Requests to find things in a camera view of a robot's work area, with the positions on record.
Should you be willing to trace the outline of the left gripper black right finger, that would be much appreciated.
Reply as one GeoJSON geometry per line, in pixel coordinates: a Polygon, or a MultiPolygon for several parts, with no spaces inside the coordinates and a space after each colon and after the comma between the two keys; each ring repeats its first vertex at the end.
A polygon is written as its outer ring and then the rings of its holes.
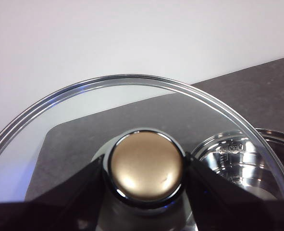
{"type": "Polygon", "coordinates": [[[284,200],[262,200],[187,156],[186,194],[200,231],[284,231],[284,200]]]}

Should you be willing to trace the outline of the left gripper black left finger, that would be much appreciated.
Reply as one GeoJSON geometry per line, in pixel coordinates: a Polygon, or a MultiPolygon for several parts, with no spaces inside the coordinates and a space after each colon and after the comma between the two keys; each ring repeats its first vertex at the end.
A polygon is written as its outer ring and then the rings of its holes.
{"type": "Polygon", "coordinates": [[[93,231],[105,194],[103,156],[26,202],[0,203],[0,231],[93,231]]]}

